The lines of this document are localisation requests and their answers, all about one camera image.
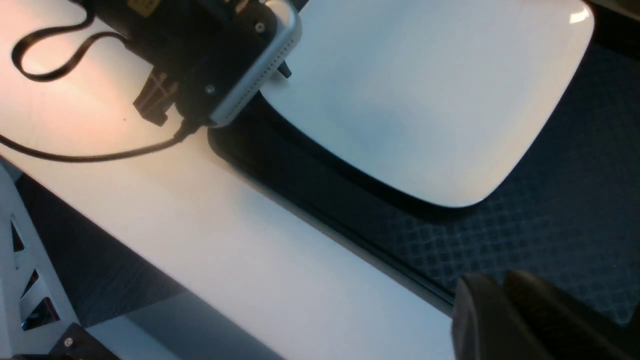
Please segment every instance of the diamond pattern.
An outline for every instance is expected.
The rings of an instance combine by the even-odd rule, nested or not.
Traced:
[[[265,118],[214,133],[218,153],[450,293],[465,272],[502,280],[507,269],[525,269],[620,324],[640,301],[637,61],[592,45],[516,169],[455,221],[425,220],[373,196]]]

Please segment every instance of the metal frame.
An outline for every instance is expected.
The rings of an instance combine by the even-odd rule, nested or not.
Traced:
[[[12,224],[24,245],[18,252],[14,252]],[[38,279],[22,296],[34,271]],[[46,297],[60,319],[23,331],[22,323]],[[13,179],[0,166],[0,358],[11,358],[14,354],[48,354],[74,322],[78,322],[77,316]]]

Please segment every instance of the white tabletop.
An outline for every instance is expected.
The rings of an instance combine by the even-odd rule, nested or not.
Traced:
[[[158,128],[131,106],[150,65],[115,40],[98,42],[54,83],[13,68],[10,49],[22,35],[82,18],[63,0],[0,2],[2,134],[64,154],[171,136],[173,110]],[[37,45],[26,69],[57,67],[104,28]],[[265,196],[210,150],[205,131],[112,163],[53,163],[2,146],[0,154],[286,359],[453,358],[450,318]]]

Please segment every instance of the power cord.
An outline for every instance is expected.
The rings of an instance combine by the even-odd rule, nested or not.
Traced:
[[[64,65],[57,68],[56,70],[53,70],[52,72],[48,72],[46,74],[32,74],[32,73],[26,72],[22,67],[22,59],[25,53],[27,52],[27,50],[29,50],[29,48],[31,48],[39,41],[42,41],[46,38],[65,34],[65,33],[72,33],[75,31],[84,30],[89,26],[91,26],[91,24],[93,24],[93,21],[95,20],[95,9],[93,8],[93,2],[90,0],[76,1],[76,2],[79,3],[86,11],[86,19],[82,21],[80,24],[71,25],[71,26],[56,26],[53,28],[34,31],[28,34],[27,36],[25,36],[24,38],[22,38],[20,41],[18,41],[18,43],[15,44],[15,46],[13,47],[13,51],[11,52],[11,60],[13,62],[13,66],[15,66],[20,71],[20,73],[22,73],[22,75],[24,75],[27,79],[45,83],[48,81],[54,81],[54,80],[63,78],[64,76],[68,75],[80,63],[80,61],[84,57],[84,54],[86,54],[87,50],[89,50],[91,45],[93,45],[93,43],[98,41],[98,39],[100,38],[106,38],[106,37],[115,38],[126,45],[128,40],[121,34],[115,33],[113,31],[103,31],[101,33],[96,33],[88,37],[80,45],[80,47],[78,47],[78,50],[76,50],[76,53],[74,53],[73,56],[71,56],[71,59],[69,59],[69,61],[67,61]]]
[[[30,147],[26,147],[21,145],[13,140],[0,135],[0,143],[9,149],[15,150],[17,152],[21,152],[25,155],[32,156],[34,158],[50,160],[50,161],[58,161],[62,163],[100,163],[105,161],[112,160],[121,160],[127,158],[133,158],[135,156],[151,154],[152,152],[157,152],[160,150],[168,149],[171,146],[174,146],[178,143],[181,143],[187,136],[195,133],[199,128],[200,124],[197,122],[193,122],[190,120],[183,120],[180,129],[174,134],[173,138],[157,143],[154,145],[149,145],[145,147],[141,147],[139,149],[122,151],[122,152],[114,152],[113,154],[103,154],[103,155],[88,155],[88,156],[71,156],[71,155],[59,155],[59,154],[51,154],[50,152],[36,150]]]
[[[11,53],[11,59],[13,61],[13,65],[20,71],[20,73],[22,73],[22,75],[24,75],[29,80],[37,81],[37,82],[48,82],[48,81],[54,81],[54,80],[63,78],[64,76],[69,74],[78,65],[78,63],[80,63],[84,54],[86,54],[87,50],[89,50],[91,45],[93,45],[93,43],[98,41],[98,39],[100,38],[105,38],[105,37],[116,38],[126,45],[127,39],[121,34],[110,32],[110,31],[96,33],[90,36],[89,38],[87,38],[80,45],[78,50],[73,54],[71,59],[69,59],[69,61],[67,61],[64,65],[62,65],[58,69],[48,72],[46,74],[32,74],[32,73],[26,72],[22,66],[22,59],[25,53],[27,52],[27,50],[29,50],[29,48],[34,46],[37,42],[45,38],[52,37],[54,35],[60,35],[64,33],[70,33],[73,31],[79,31],[91,26],[91,24],[95,20],[95,10],[93,8],[93,3],[90,0],[79,0],[74,2],[80,4],[86,11],[86,19],[82,21],[82,23],[78,25],[57,26],[54,28],[47,28],[47,29],[34,31],[28,34],[27,36],[25,36],[24,38],[22,38],[20,41],[18,41],[18,43],[15,44],[15,46],[13,47],[13,51]],[[29,155],[34,158],[39,158],[43,160],[59,161],[64,163],[97,163],[97,162],[104,162],[104,161],[133,158],[135,156],[141,156],[145,154],[150,154],[152,152],[157,152],[160,150],[167,149],[171,146],[174,146],[180,143],[189,135],[195,133],[200,128],[200,126],[201,124],[198,122],[185,119],[182,121],[182,125],[180,126],[180,129],[176,132],[173,138],[167,141],[157,143],[154,145],[149,145],[146,147],[141,147],[139,149],[116,152],[113,154],[102,154],[102,155],[71,156],[71,155],[52,154],[50,152],[40,151],[40,150],[36,150],[30,147],[21,145],[3,135],[0,135],[0,143],[4,146],[7,146],[9,149],[13,149],[25,155]]]

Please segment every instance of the dark tray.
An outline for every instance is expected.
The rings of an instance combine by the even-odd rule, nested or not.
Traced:
[[[261,96],[209,135],[222,158],[449,303],[461,274],[501,280],[507,269],[532,271],[622,325],[640,300],[640,62],[600,45],[516,169],[469,209],[371,179]]]

